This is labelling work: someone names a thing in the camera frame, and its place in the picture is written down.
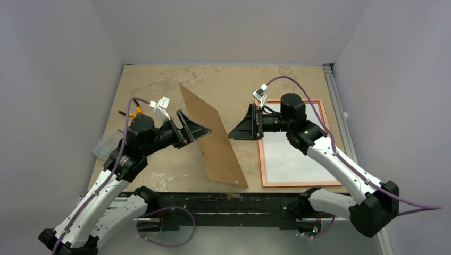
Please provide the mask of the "brown cardboard backing board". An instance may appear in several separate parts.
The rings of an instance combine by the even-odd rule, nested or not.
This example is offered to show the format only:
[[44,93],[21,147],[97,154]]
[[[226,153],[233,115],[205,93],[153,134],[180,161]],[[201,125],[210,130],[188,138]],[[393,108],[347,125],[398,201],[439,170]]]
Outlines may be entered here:
[[179,89],[190,118],[211,133],[198,140],[211,181],[248,187],[218,111],[182,84]]

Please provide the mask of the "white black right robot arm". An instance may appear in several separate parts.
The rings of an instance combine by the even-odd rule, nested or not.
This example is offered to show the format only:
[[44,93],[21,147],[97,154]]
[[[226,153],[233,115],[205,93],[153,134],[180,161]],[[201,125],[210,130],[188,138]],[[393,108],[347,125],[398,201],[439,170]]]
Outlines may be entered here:
[[296,93],[280,98],[280,111],[265,113],[266,94],[257,89],[253,96],[258,104],[249,105],[242,121],[229,132],[233,140],[260,140],[267,132],[283,132],[291,146],[324,167],[348,195],[329,192],[320,187],[307,189],[294,208],[297,216],[324,212],[349,220],[365,237],[374,237],[399,215],[399,187],[382,182],[348,161],[335,146],[326,127],[319,127],[307,118],[306,104]]

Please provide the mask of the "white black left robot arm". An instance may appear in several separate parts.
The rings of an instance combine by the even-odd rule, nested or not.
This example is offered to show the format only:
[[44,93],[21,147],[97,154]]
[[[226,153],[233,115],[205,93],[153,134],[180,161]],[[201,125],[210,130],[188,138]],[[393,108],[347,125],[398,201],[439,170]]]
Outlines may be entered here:
[[168,146],[180,149],[209,135],[211,129],[195,123],[180,110],[177,116],[182,126],[177,127],[167,113],[167,97],[148,104],[162,125],[156,127],[154,120],[142,113],[125,121],[122,139],[91,189],[63,222],[39,235],[52,254],[98,254],[100,244],[127,221],[140,216],[162,220],[164,208],[160,206],[159,196],[145,186],[135,189],[114,210],[109,207],[147,166],[149,155]]

